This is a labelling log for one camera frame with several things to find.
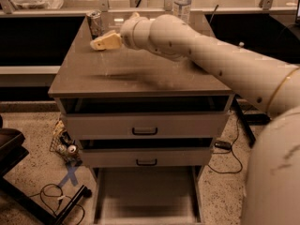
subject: water bottle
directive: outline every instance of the water bottle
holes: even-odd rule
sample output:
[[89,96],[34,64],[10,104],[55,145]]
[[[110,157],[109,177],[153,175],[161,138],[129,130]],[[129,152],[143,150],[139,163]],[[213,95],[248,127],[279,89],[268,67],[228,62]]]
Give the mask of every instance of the water bottle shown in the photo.
[[172,14],[188,23],[191,0],[173,0]]

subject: black chair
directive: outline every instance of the black chair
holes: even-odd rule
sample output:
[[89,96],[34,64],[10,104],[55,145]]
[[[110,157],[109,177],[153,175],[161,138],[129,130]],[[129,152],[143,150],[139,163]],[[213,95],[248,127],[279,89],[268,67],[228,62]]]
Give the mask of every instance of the black chair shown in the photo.
[[29,152],[22,147],[24,140],[25,138],[19,130],[0,128],[0,189],[43,224],[62,224],[79,199],[89,194],[90,190],[86,186],[82,186],[56,217],[28,198],[23,192],[4,179],[4,175],[29,154]]

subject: floor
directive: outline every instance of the floor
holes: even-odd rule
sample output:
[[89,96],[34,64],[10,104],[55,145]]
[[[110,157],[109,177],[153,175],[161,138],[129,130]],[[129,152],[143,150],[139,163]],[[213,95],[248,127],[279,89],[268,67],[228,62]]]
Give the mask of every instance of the floor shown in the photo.
[[[252,113],[246,104],[244,112]],[[42,102],[0,102],[0,113],[4,120],[4,128],[16,128],[25,136],[23,146],[29,155],[13,170],[6,174],[6,179],[22,190],[27,196],[39,194],[43,187],[49,184],[60,184],[64,194],[72,197],[81,185],[92,190],[96,189],[96,182],[90,171],[80,166],[75,171],[75,179],[68,179],[68,170],[65,161],[50,151],[53,140],[53,130],[59,120],[60,112],[52,101]],[[251,127],[257,136],[262,126]],[[242,207],[242,194],[245,176],[247,173],[248,157],[250,154],[248,136],[243,130],[234,110],[230,111],[230,118],[220,139],[232,143],[233,151],[243,164],[239,173],[217,173],[207,166],[198,183],[202,200],[202,219],[206,225],[233,225],[239,224]],[[209,165],[219,172],[235,172],[240,164],[232,154],[213,155]],[[48,187],[47,194],[57,195],[54,187]],[[8,195],[0,191],[0,224],[40,224],[33,216],[12,201]],[[39,196],[32,199],[50,212],[40,200]],[[51,209],[57,208],[57,200],[45,198]],[[63,199],[60,208],[68,202]],[[85,216],[81,224],[92,224],[91,211],[93,196],[82,198],[79,204],[84,208]],[[75,207],[64,224],[78,224],[83,210]]]

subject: drawer handle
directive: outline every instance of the drawer handle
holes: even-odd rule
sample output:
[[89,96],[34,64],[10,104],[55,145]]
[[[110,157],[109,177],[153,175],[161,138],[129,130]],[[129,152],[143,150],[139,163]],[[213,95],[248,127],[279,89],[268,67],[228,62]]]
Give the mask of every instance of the drawer handle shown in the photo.
[[158,134],[157,127],[133,127],[132,134],[137,136],[156,135]]
[[138,166],[147,166],[147,167],[150,167],[150,166],[157,166],[158,165],[158,160],[157,159],[154,159],[154,160],[150,160],[150,161],[139,161],[138,159],[136,159],[136,163]]

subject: desk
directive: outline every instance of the desk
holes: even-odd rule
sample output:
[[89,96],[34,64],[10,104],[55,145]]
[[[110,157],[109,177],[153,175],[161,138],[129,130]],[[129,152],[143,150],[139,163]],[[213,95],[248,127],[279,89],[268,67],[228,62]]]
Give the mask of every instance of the desk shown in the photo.
[[[104,13],[106,31],[118,30],[130,15]],[[200,12],[191,14],[191,26],[212,35]],[[49,95],[57,102],[70,137],[81,148],[83,164],[99,184],[93,222],[131,224],[133,218],[137,224],[143,223],[141,218],[152,223],[201,222],[200,212],[187,219],[179,210],[187,210],[183,204],[189,204],[192,214],[195,204],[200,210],[194,185],[226,125],[233,91],[187,59],[173,62],[125,47],[96,52],[90,40],[84,20]],[[130,188],[136,194],[128,195]],[[127,196],[122,197],[121,190]],[[174,202],[177,195],[183,202]],[[132,215],[130,209],[138,214]]]

